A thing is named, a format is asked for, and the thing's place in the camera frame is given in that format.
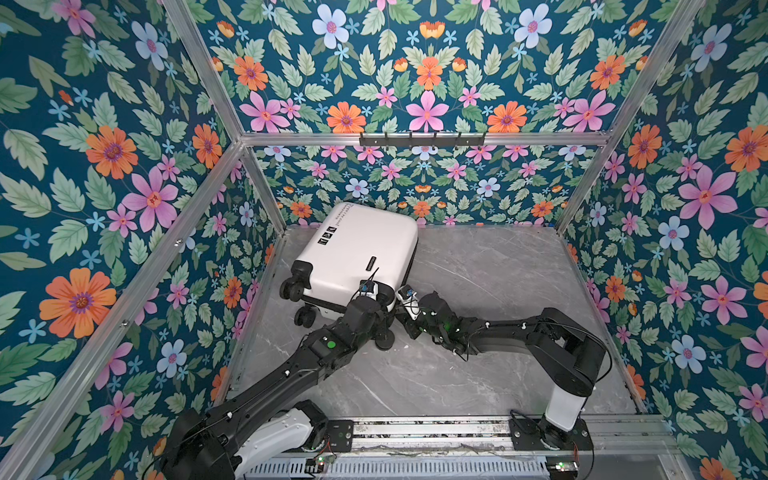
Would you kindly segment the white black suitcase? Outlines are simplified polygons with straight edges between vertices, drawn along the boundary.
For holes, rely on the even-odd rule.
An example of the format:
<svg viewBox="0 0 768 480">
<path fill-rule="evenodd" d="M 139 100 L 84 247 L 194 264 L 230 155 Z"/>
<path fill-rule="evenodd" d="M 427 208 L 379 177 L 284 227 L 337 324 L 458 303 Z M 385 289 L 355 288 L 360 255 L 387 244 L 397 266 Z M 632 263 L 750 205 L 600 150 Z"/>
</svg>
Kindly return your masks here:
<svg viewBox="0 0 768 480">
<path fill-rule="evenodd" d="M 418 245 L 418 224 L 411 217 L 344 202 L 332 208 L 311 241 L 293 261 L 280 286 L 284 300 L 302 301 L 294 323 L 309 328 L 322 316 L 337 320 L 363 280 L 379 285 L 377 300 L 389 314 L 397 290 L 406 284 Z M 388 350 L 393 342 L 375 342 Z"/>
</svg>

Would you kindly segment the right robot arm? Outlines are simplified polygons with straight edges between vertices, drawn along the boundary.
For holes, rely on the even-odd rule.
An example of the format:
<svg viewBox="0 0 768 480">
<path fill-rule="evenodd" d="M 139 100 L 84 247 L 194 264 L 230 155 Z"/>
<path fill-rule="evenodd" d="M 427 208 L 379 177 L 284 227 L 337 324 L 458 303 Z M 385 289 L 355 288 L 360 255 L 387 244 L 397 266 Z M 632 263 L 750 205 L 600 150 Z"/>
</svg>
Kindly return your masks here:
<svg viewBox="0 0 768 480">
<path fill-rule="evenodd" d="M 582 409 L 602 379 L 607 355 L 607 346 L 591 331 L 553 307 L 518 320 L 464 317 L 437 293 L 418 298 L 408 286 L 396 294 L 395 317 L 411 338 L 426 334 L 465 361 L 493 352 L 530 355 L 553 388 L 542 418 L 521 429 L 550 450 L 573 441 Z"/>
</svg>

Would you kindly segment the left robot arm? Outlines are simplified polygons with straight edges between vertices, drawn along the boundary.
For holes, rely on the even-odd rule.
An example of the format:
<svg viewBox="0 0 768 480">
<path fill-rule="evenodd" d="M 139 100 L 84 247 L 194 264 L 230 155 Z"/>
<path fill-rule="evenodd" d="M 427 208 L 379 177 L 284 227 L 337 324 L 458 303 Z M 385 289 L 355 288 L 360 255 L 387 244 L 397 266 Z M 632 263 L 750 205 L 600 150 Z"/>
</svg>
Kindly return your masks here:
<svg viewBox="0 0 768 480">
<path fill-rule="evenodd" d="M 176 419 L 157 461 L 167 479 L 234 479 L 239 453 L 257 429 L 305 391 L 350 363 L 369 340 L 389 328 L 389 312 L 370 297 L 352 300 L 344 315 L 301 340 L 283 364 L 244 392 L 206 413 Z"/>
</svg>

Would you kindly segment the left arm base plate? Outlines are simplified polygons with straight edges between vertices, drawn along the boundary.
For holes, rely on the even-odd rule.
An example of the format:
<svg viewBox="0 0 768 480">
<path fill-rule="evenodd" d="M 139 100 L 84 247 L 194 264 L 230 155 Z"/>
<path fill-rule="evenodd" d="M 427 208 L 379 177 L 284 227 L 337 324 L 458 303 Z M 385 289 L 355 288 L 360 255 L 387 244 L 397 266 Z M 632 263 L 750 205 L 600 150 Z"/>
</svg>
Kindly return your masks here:
<svg viewBox="0 0 768 480">
<path fill-rule="evenodd" d="M 326 421 L 313 428 L 303 448 L 311 452 L 350 452 L 354 429 L 355 422 L 352 420 Z"/>
</svg>

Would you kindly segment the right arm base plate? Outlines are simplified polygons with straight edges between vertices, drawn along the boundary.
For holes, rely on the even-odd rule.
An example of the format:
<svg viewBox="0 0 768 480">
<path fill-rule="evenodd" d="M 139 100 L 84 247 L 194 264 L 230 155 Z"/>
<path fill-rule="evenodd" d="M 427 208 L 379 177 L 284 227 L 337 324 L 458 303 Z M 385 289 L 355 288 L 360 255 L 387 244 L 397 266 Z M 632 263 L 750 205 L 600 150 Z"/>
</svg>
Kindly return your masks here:
<svg viewBox="0 0 768 480">
<path fill-rule="evenodd" d="M 594 449 L 586 422 L 578 418 L 570 431 L 560 430 L 544 418 L 512 416 L 510 438 L 516 451 L 589 452 Z"/>
</svg>

